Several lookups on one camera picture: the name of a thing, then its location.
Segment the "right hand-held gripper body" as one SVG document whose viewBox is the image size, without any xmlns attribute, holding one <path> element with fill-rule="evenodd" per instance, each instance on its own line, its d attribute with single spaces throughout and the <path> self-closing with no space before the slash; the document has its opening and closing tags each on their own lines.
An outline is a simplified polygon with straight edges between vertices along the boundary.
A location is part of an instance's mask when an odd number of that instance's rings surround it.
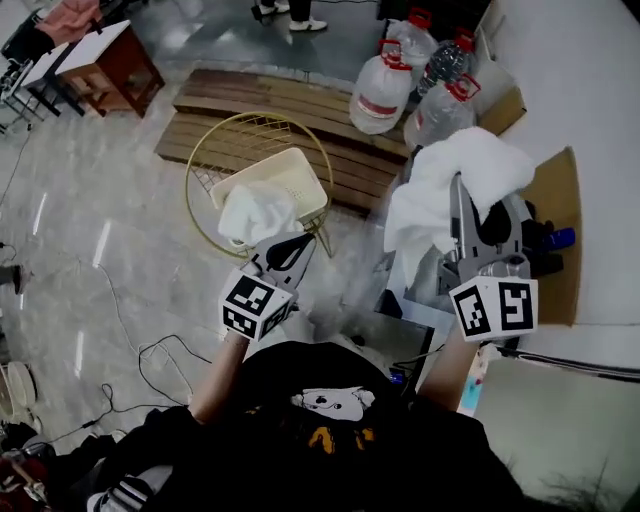
<svg viewBox="0 0 640 512">
<path fill-rule="evenodd" d="M 467 342 L 512 338 L 538 326 L 538 283 L 522 253 L 489 262 L 446 255 L 438 261 L 437 295 Z"/>
</svg>

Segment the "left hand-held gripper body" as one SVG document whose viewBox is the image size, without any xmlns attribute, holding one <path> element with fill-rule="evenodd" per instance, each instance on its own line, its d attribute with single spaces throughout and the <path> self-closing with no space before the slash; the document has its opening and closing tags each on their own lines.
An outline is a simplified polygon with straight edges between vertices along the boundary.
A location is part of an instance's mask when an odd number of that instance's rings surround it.
<svg viewBox="0 0 640 512">
<path fill-rule="evenodd" d="M 219 297 L 223 327 L 257 342 L 282 323 L 297 301 L 299 274 L 263 271 L 253 261 L 234 269 Z"/>
</svg>

